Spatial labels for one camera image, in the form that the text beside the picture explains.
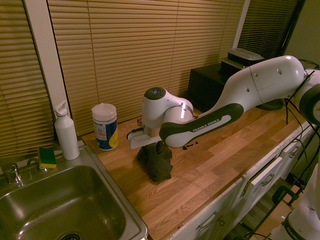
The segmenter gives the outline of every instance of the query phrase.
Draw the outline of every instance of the sink basin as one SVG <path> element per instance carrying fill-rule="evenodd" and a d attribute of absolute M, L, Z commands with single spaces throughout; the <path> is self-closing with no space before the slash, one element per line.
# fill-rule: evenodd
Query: sink basin
<path fill-rule="evenodd" d="M 22 182 L 0 175 L 2 240 L 145 240 L 148 228 L 88 146 L 80 156 L 38 171 L 19 169 Z"/>

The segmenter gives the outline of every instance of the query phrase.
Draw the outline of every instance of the wall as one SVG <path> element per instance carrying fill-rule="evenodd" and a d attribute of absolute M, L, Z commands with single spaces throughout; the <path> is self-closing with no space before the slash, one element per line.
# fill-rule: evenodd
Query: wall
<path fill-rule="evenodd" d="M 319 25 L 320 1 L 306 0 L 285 54 L 320 64 Z"/>

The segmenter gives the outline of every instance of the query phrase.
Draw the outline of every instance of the butcher block counter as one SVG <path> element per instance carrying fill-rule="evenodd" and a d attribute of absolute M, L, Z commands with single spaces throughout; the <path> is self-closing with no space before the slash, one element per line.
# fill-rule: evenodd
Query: butcher block counter
<path fill-rule="evenodd" d="M 164 240 L 299 126 L 290 112 L 286 124 L 285 107 L 273 111 L 254 107 L 237 121 L 191 141 L 184 149 L 171 148 L 172 178 L 159 183 L 151 180 L 137 160 L 139 149 L 130 149 L 126 139 L 138 128 L 137 119 L 118 125 L 119 144 L 112 151 L 98 149 L 94 133 L 83 140 L 145 221 L 150 236 Z"/>

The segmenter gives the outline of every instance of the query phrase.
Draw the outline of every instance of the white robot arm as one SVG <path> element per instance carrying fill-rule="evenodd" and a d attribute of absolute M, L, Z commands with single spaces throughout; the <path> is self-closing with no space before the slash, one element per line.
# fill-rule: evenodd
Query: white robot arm
<path fill-rule="evenodd" d="M 143 130 L 130 133 L 129 144 L 135 149 L 162 140 L 169 147 L 182 147 L 236 121 L 255 106 L 289 98 L 305 77 L 303 65 L 293 56 L 257 63 L 232 75 L 214 107 L 196 117 L 188 100 L 173 96 L 162 87 L 150 88 L 142 102 Z"/>
<path fill-rule="evenodd" d="M 290 99 L 292 95 L 301 115 L 320 126 L 320 70 L 304 70 L 293 56 L 266 60 L 232 75 L 213 108 L 196 117 L 188 100 L 173 96 L 162 87 L 153 87 L 143 97 L 142 129 L 132 131 L 127 138 L 132 149 L 160 140 L 169 147 L 179 148 L 236 121 L 255 106 L 274 99 Z M 319 240 L 318 199 L 320 167 L 313 171 L 298 207 L 288 216 L 291 230 L 281 225 L 272 230 L 272 239 Z"/>

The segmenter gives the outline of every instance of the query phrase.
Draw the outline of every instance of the drawer handle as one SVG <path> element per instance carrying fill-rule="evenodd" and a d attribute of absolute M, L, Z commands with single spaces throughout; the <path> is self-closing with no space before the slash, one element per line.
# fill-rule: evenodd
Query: drawer handle
<path fill-rule="evenodd" d="M 218 213 L 217 213 L 216 211 L 214 211 L 213 214 L 212 214 L 210 217 L 208 217 L 208 219 L 209 219 L 209 218 L 211 218 L 213 215 L 215 216 L 207 225 L 199 224 L 199 227 L 198 227 L 198 228 L 199 228 L 200 232 L 203 231 L 203 230 L 205 230 L 206 228 L 210 227 L 210 226 L 215 222 L 217 214 L 218 214 Z"/>
<path fill-rule="evenodd" d="M 262 186 L 265 186 L 265 185 L 269 184 L 271 182 L 271 180 L 274 179 L 274 176 L 275 176 L 274 173 L 270 173 L 269 176 L 266 178 L 266 180 L 261 182 Z"/>
<path fill-rule="evenodd" d="M 289 158 L 292 159 L 292 158 L 296 155 L 296 153 L 298 152 L 298 150 L 299 150 L 299 147 L 298 147 L 298 146 L 295 146 L 294 149 L 293 149 L 291 152 L 289 152 Z"/>

